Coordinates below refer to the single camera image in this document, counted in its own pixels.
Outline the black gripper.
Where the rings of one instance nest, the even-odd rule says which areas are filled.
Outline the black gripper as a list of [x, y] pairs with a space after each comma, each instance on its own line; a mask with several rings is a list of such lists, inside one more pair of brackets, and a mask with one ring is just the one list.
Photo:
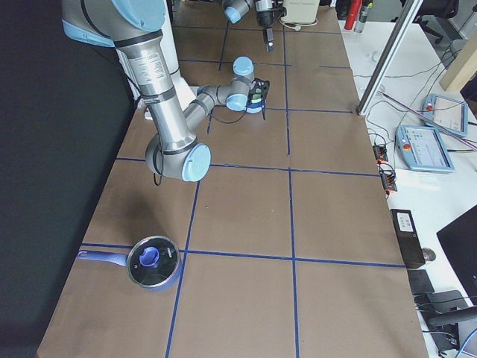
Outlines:
[[[272, 26], [274, 23], [273, 11], [258, 11], [257, 23], [259, 26]], [[267, 52], [274, 51], [274, 32], [272, 27], [266, 27], [263, 29], [263, 37]]]
[[262, 80], [260, 78], [255, 78], [253, 80], [252, 89], [249, 92], [249, 97], [248, 97], [249, 104], [252, 103], [251, 102], [252, 95], [256, 92], [261, 92], [262, 93], [261, 103], [262, 103], [262, 105], [265, 105], [266, 98], [268, 97], [268, 92], [269, 92], [269, 89], [270, 89], [270, 84], [271, 83], [268, 80]]

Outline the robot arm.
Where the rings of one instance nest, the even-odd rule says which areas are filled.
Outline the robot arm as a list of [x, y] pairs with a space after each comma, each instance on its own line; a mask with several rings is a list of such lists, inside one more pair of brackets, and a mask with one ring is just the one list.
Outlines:
[[267, 52], [274, 50], [273, 24], [276, 14], [282, 10], [282, 7], [275, 5], [275, 1], [222, 0], [215, 3], [221, 6], [227, 20], [233, 24], [243, 19], [250, 10], [255, 10], [257, 23], [262, 28], [266, 50]]
[[150, 170], [185, 182], [201, 180], [211, 163], [209, 147], [194, 132], [216, 106], [245, 113], [265, 110], [269, 81], [254, 75], [249, 57], [233, 62], [230, 84], [198, 87], [194, 98], [181, 101], [182, 81], [165, 1], [62, 1], [67, 37], [90, 45], [115, 48], [127, 58], [132, 84], [139, 92], [157, 134], [145, 152]]

